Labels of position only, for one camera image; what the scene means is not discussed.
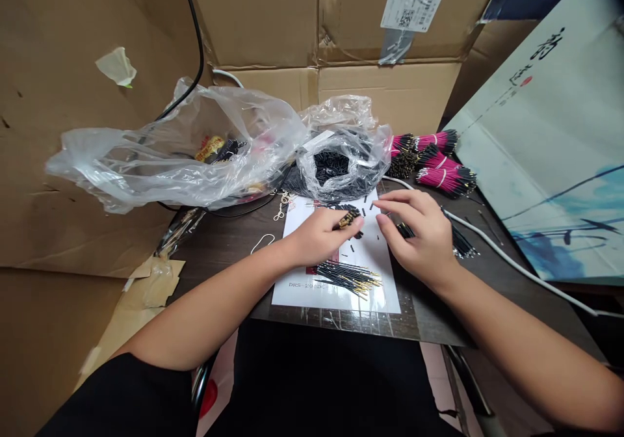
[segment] red wire bundle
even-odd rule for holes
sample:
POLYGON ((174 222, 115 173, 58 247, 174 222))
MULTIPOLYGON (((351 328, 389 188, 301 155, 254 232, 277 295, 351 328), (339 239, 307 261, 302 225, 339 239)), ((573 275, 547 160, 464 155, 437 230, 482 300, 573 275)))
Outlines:
POLYGON ((440 152, 435 144, 429 144, 422 151, 419 157, 419 164, 435 169, 454 169, 461 167, 460 164, 453 161, 450 157, 440 152))
POLYGON ((394 136, 387 175, 407 179, 418 165, 423 168, 416 183, 441 189, 451 198, 469 194, 476 188, 476 174, 449 157, 456 145, 455 130, 419 137, 410 133, 394 136))
POLYGON ((424 151, 430 144, 435 144, 442 154, 451 155, 457 146, 457 131, 449 129, 435 135, 424 135, 414 138, 414 150, 424 151))
POLYGON ((453 169, 423 168, 418 171, 416 182, 439 188, 451 198, 459 198, 476 188, 476 174, 463 166, 453 169))

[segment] black shirt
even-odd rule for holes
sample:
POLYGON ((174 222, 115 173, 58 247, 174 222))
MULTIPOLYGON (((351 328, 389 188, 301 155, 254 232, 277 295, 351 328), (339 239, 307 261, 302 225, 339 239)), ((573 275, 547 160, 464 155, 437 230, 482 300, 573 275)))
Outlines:
MULTIPOLYGON (((436 409, 415 341, 247 320, 229 404, 207 433, 461 436, 436 409)), ((102 365, 39 436, 194 436, 191 374, 130 354, 102 365)))

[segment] hand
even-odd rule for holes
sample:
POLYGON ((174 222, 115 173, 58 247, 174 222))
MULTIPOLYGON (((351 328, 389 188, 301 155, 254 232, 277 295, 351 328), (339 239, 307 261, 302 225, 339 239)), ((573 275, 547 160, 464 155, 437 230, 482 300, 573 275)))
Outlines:
POLYGON ((436 201, 420 190, 397 190, 386 193, 374 205, 401 217, 416 234, 404 239, 392 220, 384 214, 377 223, 396 260, 431 289, 460 269, 453 254, 452 229, 436 201))
POLYGON ((283 241, 293 263, 299 267, 318 265, 357 234, 364 225, 361 217, 344 229, 332 230, 345 214, 347 211, 318 208, 296 231, 287 236, 283 241))

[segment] left hand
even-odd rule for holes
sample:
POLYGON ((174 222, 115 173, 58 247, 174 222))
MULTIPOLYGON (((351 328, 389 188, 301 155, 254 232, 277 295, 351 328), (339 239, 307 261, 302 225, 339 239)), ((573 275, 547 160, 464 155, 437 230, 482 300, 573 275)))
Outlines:
POLYGON ((353 237, 364 225, 362 217, 356 218, 344 229, 332 230, 347 211, 318 208, 292 234, 284 240, 288 256, 298 267, 318 265, 329 259, 338 248, 353 237))

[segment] forearm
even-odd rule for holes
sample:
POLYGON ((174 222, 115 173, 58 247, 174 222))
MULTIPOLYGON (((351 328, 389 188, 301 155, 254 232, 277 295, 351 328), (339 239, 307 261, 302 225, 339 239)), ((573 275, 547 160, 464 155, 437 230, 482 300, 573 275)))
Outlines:
POLYGON ((464 269, 437 294, 510 383, 547 417, 624 429, 624 382, 596 359, 464 269))
POLYGON ((293 268, 282 241, 204 281, 167 307, 115 355, 131 352, 148 364, 191 370, 238 328, 275 280, 293 268))

